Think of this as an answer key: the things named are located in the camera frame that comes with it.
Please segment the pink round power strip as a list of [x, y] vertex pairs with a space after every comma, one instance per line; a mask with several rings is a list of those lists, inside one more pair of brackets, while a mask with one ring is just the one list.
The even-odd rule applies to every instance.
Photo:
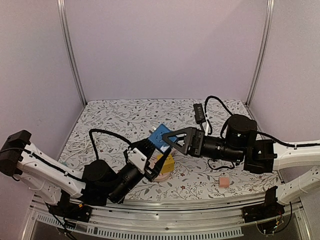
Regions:
[[[157, 154], [153, 154], [151, 156], [150, 160], [149, 160], [149, 162], [150, 162], [149, 167], [151, 169], [153, 169], [154, 165], [156, 164], [157, 161], [158, 161], [158, 155]], [[160, 173], [153, 181], [154, 182], [158, 182], [158, 183], [164, 182], [169, 178], [169, 176], [170, 176], [170, 173], [165, 173], [165, 174], [161, 174]]]

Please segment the yellow cube socket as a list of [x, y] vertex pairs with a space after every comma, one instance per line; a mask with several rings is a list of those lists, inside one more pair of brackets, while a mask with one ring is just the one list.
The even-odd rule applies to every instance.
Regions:
[[169, 154], [162, 166], [160, 173], [161, 174], [170, 173], [174, 170], [174, 167], [175, 167], [174, 158], [171, 154]]

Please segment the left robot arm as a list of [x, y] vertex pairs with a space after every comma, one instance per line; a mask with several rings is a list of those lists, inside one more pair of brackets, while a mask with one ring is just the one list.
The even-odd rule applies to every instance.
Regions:
[[148, 138], [136, 142], [126, 140], [125, 166], [119, 172], [100, 158], [85, 165], [83, 171], [77, 171], [44, 154], [30, 138], [31, 133], [26, 130], [7, 138], [0, 149], [0, 171], [38, 192], [63, 217], [70, 217], [75, 211], [63, 195], [90, 206], [105, 206], [107, 201], [122, 204], [143, 178], [153, 182], [158, 177], [171, 153], [171, 148], [167, 148], [151, 167], [150, 159], [156, 146]]

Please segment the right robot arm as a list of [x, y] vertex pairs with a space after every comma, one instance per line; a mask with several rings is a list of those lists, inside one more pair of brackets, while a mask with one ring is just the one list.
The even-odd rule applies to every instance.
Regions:
[[220, 137], [187, 127], [165, 133], [162, 139], [184, 155], [243, 164], [243, 169], [253, 174], [310, 166], [309, 171], [297, 178], [266, 191], [266, 201], [259, 206], [258, 213], [269, 218], [278, 210], [278, 204], [287, 205], [320, 188], [320, 143], [283, 142], [268, 134], [258, 140], [259, 134], [255, 120], [233, 114], [223, 125]]

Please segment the pink cube socket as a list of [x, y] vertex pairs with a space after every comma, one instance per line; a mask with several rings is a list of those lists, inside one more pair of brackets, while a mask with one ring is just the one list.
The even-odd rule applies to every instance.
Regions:
[[230, 186], [230, 179], [226, 176], [219, 177], [218, 186], [220, 188], [228, 188]]

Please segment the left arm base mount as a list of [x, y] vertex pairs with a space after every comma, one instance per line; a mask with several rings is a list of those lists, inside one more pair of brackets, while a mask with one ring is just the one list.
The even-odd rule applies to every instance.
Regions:
[[84, 205], [83, 203], [70, 202], [70, 195], [65, 192], [61, 194], [60, 200], [56, 205], [49, 204], [48, 206], [49, 213], [55, 216], [85, 223], [89, 222], [93, 211], [92, 207]]

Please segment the aluminium front rail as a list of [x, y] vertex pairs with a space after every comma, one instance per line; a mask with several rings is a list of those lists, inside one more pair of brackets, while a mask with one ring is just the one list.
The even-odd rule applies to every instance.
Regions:
[[126, 200], [95, 206], [88, 222], [77, 222], [77, 240], [313, 240], [302, 202], [285, 207], [277, 233], [262, 234], [267, 220], [245, 222], [242, 208], [262, 203], [261, 193], [200, 200]]

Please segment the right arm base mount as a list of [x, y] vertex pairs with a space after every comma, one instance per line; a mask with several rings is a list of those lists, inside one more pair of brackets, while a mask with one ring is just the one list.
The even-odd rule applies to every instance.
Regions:
[[285, 213], [284, 206], [278, 203], [278, 198], [276, 197], [277, 189], [277, 186], [269, 188], [265, 192], [263, 203], [245, 206], [241, 209], [245, 223], [273, 218]]

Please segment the right aluminium corner post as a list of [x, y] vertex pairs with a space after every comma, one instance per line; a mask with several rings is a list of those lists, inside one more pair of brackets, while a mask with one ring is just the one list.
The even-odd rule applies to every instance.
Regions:
[[253, 76], [251, 80], [251, 84], [249, 87], [249, 91], [247, 94], [247, 98], [245, 101], [245, 105], [249, 108], [253, 102], [255, 92], [258, 86], [259, 77], [262, 71], [265, 54], [267, 51], [268, 40], [271, 32], [272, 20], [273, 20], [273, 13], [275, 8], [275, 0], [268, 0], [266, 5], [266, 13], [264, 19], [264, 26], [262, 31], [262, 38], [260, 43], [260, 48], [257, 56], [257, 61], [255, 64], [255, 68], [253, 71]]

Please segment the aluminium corner post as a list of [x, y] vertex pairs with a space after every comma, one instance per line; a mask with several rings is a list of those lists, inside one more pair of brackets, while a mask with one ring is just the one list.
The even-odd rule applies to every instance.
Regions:
[[82, 106], [85, 107], [88, 102], [85, 96], [83, 85], [81, 83], [80, 73], [78, 70], [76, 57], [73, 50], [72, 39], [71, 39], [69, 25], [68, 25], [66, 4], [64, 0], [57, 0], [56, 3], [57, 3], [59, 20], [60, 20], [60, 25], [62, 30], [62, 36], [63, 36], [65, 48], [66, 48], [67, 58], [69, 61], [73, 81], [74, 81], [75, 88], [78, 93], [80, 102]]
[[253, 71], [253, 76], [251, 80], [251, 84], [249, 87], [249, 91], [247, 94], [247, 98], [245, 101], [245, 105], [249, 108], [253, 102], [255, 92], [258, 86], [259, 77], [262, 71], [265, 54], [267, 51], [268, 40], [271, 32], [272, 20], [273, 20], [273, 13], [275, 8], [275, 0], [268, 0], [266, 5], [266, 13], [264, 19], [264, 26], [262, 31], [262, 38], [260, 43], [260, 48], [257, 56], [257, 61], [255, 64], [255, 68]]

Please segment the left aluminium corner post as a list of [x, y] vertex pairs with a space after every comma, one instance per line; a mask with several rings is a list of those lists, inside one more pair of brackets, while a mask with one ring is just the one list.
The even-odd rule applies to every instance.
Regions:
[[66, 48], [67, 58], [69, 61], [73, 81], [74, 81], [75, 88], [78, 93], [80, 102], [82, 106], [85, 107], [88, 102], [85, 96], [83, 85], [81, 83], [80, 73], [78, 70], [76, 57], [73, 50], [72, 39], [71, 39], [69, 25], [68, 25], [66, 4], [64, 0], [57, 0], [56, 3], [57, 3], [59, 20], [60, 20], [60, 25], [62, 30], [62, 36], [63, 36], [65, 48]]

